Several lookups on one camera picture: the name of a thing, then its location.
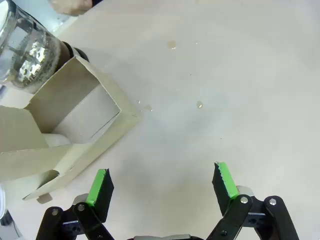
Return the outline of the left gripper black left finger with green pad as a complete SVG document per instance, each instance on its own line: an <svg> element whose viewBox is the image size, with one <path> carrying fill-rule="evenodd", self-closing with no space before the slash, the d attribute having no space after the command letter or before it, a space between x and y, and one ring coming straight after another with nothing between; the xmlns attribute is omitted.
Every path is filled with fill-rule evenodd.
<svg viewBox="0 0 320 240"><path fill-rule="evenodd" d="M67 210L52 206L45 211L37 240L112 240L104 223L107 220L114 185L108 169L99 169L85 200Z"/></svg>

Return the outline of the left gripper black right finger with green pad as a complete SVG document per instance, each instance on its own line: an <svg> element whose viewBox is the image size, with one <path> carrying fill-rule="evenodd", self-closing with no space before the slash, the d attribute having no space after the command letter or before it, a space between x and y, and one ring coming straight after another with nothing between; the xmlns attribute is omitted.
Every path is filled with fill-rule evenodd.
<svg viewBox="0 0 320 240"><path fill-rule="evenodd" d="M253 228L261 240L298 240L283 199L277 195L263 201L240 191L225 162L214 164L212 184L222 218L208 240L235 240L242 228Z"/></svg>

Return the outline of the person's bare hand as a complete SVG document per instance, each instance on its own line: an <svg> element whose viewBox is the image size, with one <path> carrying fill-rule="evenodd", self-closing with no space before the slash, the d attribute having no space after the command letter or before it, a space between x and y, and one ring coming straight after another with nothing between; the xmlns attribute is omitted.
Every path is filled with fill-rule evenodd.
<svg viewBox="0 0 320 240"><path fill-rule="evenodd" d="M72 17L83 15L93 7L92 0L50 0L49 3L57 13Z"/></svg>

